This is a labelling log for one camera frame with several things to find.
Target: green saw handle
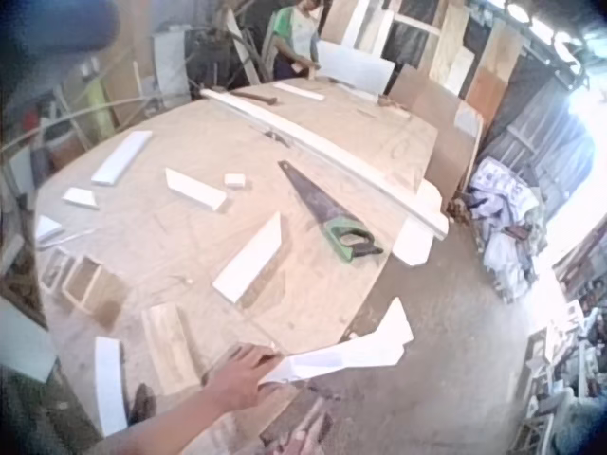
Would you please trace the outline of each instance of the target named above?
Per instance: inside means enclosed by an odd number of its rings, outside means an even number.
[[[340,216],[327,221],[322,227],[324,235],[333,248],[348,263],[354,258],[383,253],[382,248],[374,245],[376,240],[374,235],[360,221]],[[346,235],[359,237],[361,241],[346,245],[341,241],[341,238]]]

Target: plywood table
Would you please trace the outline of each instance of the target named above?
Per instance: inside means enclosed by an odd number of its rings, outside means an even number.
[[[416,191],[436,138],[430,125],[328,82],[288,83],[326,98],[311,100],[271,85],[246,91],[278,97],[280,102],[267,109],[334,141]],[[95,336],[121,341],[129,401],[142,382],[158,395],[159,410],[196,389],[162,395],[141,320],[141,312],[154,305],[177,306],[200,376],[238,342],[273,343],[286,353],[298,353],[340,340],[388,253],[351,264],[341,261],[277,165],[279,160],[289,160],[355,213],[386,251],[407,216],[379,191],[309,151],[287,148],[264,136],[261,125],[216,101],[193,102],[134,130],[150,130],[154,136],[115,187],[95,186],[90,179],[128,132],[103,142],[54,175],[40,189],[37,202],[37,215],[60,222],[64,235],[95,229],[63,247],[76,257],[90,255],[128,285],[128,296],[115,318],[104,324],[58,297],[42,295],[64,374],[96,424]],[[166,167],[226,191],[229,200],[213,212],[170,191]],[[225,188],[225,173],[244,173],[248,187]],[[72,186],[93,190],[100,209],[63,201],[62,195]],[[282,247],[234,305],[212,288],[212,281],[276,211],[283,216]],[[49,256],[50,250],[38,252],[39,270]],[[253,420],[261,426],[269,423],[264,418]]]

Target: pile of cloth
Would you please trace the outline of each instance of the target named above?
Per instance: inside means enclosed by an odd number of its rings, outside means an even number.
[[[469,183],[466,205],[479,233],[483,264],[507,303],[537,280],[534,258],[547,246],[539,187],[530,187],[507,166],[485,158]]]

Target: foam wing piece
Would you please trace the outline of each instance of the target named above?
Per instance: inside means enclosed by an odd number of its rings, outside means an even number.
[[[395,298],[372,334],[317,351],[290,355],[260,384],[300,381],[346,368],[394,366],[405,352],[403,345],[413,339],[402,303]]]

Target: concrete floor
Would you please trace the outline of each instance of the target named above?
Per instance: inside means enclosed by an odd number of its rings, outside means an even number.
[[[331,405],[326,453],[506,453],[525,405],[519,382],[524,388],[527,338],[542,324],[538,305],[505,305],[469,230],[454,225],[426,265],[408,268],[391,258],[354,332],[372,331],[396,296],[414,331],[400,363],[316,379],[343,397]],[[312,400],[310,392],[298,398],[268,434],[292,426]]]

